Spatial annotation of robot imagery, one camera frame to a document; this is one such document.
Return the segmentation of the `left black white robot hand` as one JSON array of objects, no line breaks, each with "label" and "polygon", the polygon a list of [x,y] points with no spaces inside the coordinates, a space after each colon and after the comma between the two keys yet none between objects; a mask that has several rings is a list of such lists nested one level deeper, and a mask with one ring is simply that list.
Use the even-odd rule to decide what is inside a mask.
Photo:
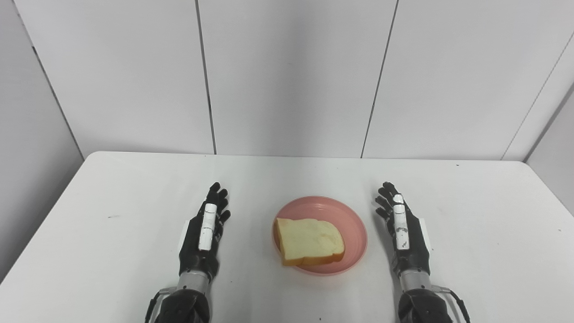
[{"label": "left black white robot hand", "polygon": [[[224,223],[231,217],[228,206],[228,191],[215,182],[198,210],[197,215],[191,218],[185,231],[185,237],[179,252],[179,274],[189,271],[205,273],[211,282],[218,274],[219,260],[217,252],[223,236]],[[207,250],[199,248],[201,226],[204,220],[204,211],[207,204],[215,205],[214,229],[210,234],[211,247]]]}]

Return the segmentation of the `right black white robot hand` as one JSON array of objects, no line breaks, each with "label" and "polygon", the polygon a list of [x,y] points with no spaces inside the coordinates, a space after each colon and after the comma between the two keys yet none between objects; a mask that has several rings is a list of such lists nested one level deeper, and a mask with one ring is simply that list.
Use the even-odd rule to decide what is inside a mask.
[{"label": "right black white robot hand", "polygon": [[394,259],[393,271],[399,276],[406,270],[418,270],[430,274],[429,251],[426,246],[422,226],[418,217],[416,217],[408,204],[402,202],[406,212],[406,225],[409,235],[409,247],[400,249],[396,242],[395,217],[393,206],[398,205],[393,198],[399,194],[396,187],[391,182],[384,182],[378,189],[378,196],[375,202],[379,204],[375,212],[383,219],[386,229],[393,241]]}]

